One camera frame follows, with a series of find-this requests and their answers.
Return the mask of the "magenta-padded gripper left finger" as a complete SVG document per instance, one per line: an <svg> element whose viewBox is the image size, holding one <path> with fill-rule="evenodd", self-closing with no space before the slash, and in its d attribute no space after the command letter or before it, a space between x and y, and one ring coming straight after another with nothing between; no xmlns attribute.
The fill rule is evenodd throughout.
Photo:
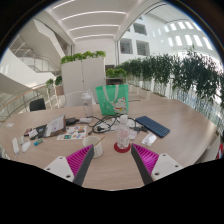
<svg viewBox="0 0 224 224"><path fill-rule="evenodd" d="M93 155L94 147L93 145L89 145L67 157L57 157L44 170L81 186L93 159Z"/></svg>

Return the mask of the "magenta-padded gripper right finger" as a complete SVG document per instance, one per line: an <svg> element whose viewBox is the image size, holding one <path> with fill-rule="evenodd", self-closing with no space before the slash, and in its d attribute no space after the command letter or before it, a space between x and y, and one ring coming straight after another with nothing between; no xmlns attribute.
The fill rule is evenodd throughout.
<svg viewBox="0 0 224 224"><path fill-rule="evenodd" d="M182 169L168 154L157 154L134 143L131 144L131 154L145 185Z"/></svg>

